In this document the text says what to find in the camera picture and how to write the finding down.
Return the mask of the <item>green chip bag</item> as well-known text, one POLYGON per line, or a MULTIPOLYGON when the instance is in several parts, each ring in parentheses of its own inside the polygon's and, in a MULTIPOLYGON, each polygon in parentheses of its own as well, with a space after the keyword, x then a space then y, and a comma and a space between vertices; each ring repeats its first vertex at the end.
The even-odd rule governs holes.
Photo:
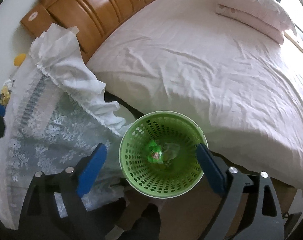
POLYGON ((147 161, 152 164, 163 163, 162 148, 154 140, 147 144, 147 161))

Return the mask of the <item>wooden headboard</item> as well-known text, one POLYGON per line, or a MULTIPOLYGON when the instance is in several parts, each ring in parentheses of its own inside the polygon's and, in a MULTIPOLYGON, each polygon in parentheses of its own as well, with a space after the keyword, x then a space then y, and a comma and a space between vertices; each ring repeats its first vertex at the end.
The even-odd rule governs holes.
POLYGON ((41 36, 53 24, 77 27, 83 61, 125 21, 155 0, 38 0, 20 24, 31 37, 41 36))

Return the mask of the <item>white lace table cover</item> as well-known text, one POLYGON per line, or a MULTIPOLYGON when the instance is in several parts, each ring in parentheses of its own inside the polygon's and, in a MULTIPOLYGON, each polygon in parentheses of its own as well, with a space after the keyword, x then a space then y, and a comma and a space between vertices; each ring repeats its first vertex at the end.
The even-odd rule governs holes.
POLYGON ((105 83, 85 66, 77 32, 51 25, 14 76, 0 139, 0 212, 10 229, 18 227, 36 172, 60 173, 99 144, 107 159, 83 203, 91 211, 124 195, 118 151, 126 120, 118 116, 118 102, 105 101, 105 83))

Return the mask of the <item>clear plastic wrapper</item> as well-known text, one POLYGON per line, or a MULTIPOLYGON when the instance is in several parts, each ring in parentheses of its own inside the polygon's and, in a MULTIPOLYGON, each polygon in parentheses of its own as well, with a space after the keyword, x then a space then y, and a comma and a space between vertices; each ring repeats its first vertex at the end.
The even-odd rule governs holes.
POLYGON ((172 142, 165 142, 163 145, 163 164, 169 167, 173 160, 179 155, 181 146, 172 142))

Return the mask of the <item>green plastic trash basket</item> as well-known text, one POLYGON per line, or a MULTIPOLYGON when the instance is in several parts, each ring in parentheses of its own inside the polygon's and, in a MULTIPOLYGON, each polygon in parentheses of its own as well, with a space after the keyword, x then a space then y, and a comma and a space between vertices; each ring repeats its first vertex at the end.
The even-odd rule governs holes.
POLYGON ((119 148, 119 163, 128 183, 157 199, 181 196, 203 177, 196 158, 199 144, 207 145, 202 129, 189 117, 157 111, 137 119, 119 148))

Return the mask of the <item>bed with pink sheet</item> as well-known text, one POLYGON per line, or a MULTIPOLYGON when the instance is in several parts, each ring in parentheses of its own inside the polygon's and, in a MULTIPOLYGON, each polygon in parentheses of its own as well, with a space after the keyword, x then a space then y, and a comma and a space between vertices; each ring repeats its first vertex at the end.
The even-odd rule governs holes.
POLYGON ((141 113, 182 113, 214 152, 303 189, 303 54, 214 7, 156 0, 111 34, 87 67, 141 113))

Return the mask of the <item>yellow snack bag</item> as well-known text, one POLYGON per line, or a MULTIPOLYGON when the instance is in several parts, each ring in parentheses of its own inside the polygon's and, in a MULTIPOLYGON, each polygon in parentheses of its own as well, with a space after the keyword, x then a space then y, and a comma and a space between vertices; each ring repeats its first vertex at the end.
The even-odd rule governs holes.
POLYGON ((7 106, 11 95, 11 87, 3 86, 0 91, 0 105, 7 106))

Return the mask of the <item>yellow knitted item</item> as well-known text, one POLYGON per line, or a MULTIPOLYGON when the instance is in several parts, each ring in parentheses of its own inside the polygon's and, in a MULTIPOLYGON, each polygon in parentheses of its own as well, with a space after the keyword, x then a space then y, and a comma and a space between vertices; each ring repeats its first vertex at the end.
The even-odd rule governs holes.
POLYGON ((17 55, 14 59, 14 66, 19 67, 21 66, 21 64, 24 62, 24 60, 26 59, 26 54, 25 53, 21 53, 19 55, 17 55))

